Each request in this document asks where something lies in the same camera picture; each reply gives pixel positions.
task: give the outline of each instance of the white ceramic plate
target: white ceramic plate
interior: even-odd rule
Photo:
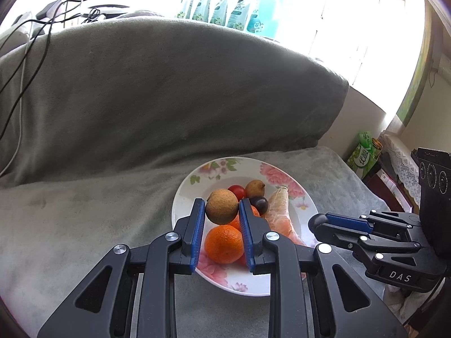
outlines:
[[[318,241],[308,229],[308,220],[317,209],[310,196],[299,183],[282,170],[259,160],[234,157],[216,159],[193,170],[180,184],[172,204],[172,228],[179,218],[191,213],[196,198],[207,199],[218,188],[229,188],[234,184],[245,187],[253,179],[265,183],[268,199],[278,186],[287,186],[289,194],[289,216],[291,222],[307,246],[315,247]],[[196,272],[208,282],[239,295],[269,296],[270,275],[254,276],[238,262],[217,264],[204,251],[204,240],[208,232],[217,225],[205,218],[204,235]]]

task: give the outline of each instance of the metal bolt head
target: metal bolt head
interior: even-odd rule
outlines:
[[[270,231],[266,233],[266,238],[271,241],[279,240],[280,235],[277,232]]]
[[[113,248],[115,254],[123,254],[127,251],[127,246],[124,244],[118,244]]]
[[[168,232],[168,233],[165,235],[165,239],[166,239],[167,241],[175,241],[175,240],[177,240],[178,238],[179,238],[179,234],[177,234],[176,232],[173,232],[173,231]]]
[[[332,252],[332,247],[329,244],[320,244],[318,245],[318,250],[323,254],[329,254]]]

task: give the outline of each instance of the camera lens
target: camera lens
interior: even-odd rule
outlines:
[[[428,183],[431,188],[435,187],[437,181],[437,173],[435,172],[435,167],[432,164],[428,165]]]
[[[420,177],[421,179],[424,179],[426,176],[426,168],[425,168],[425,164],[421,163],[420,164]]]
[[[441,194],[445,194],[448,188],[448,178],[445,172],[441,172],[438,177],[438,188],[440,189]]]

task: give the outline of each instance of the grey fleece blanket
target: grey fleece blanket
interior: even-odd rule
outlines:
[[[39,39],[25,80],[43,47]],[[22,53],[0,60],[0,85]],[[0,97],[0,120],[18,86],[16,78]],[[251,153],[285,170],[319,212],[386,209],[330,149],[299,150],[316,145],[346,91],[306,57],[207,24],[132,18],[55,34],[24,97],[22,147],[0,179],[6,305],[35,337],[112,246],[144,245],[170,230],[178,185],[220,156]],[[2,166],[17,129],[13,116]],[[368,283],[382,295],[381,284]],[[176,277],[176,308],[180,337],[267,335],[268,298],[232,295],[196,274]]]

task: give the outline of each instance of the couch cushion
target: couch cushion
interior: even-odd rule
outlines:
[[[38,65],[37,39],[24,82]],[[0,86],[23,57],[0,61]],[[0,96],[3,127],[19,92]],[[145,163],[312,147],[337,117],[341,76],[266,39],[195,21],[133,17],[52,34],[23,99],[20,151],[0,186],[114,174]],[[0,169],[19,137],[18,110]]]

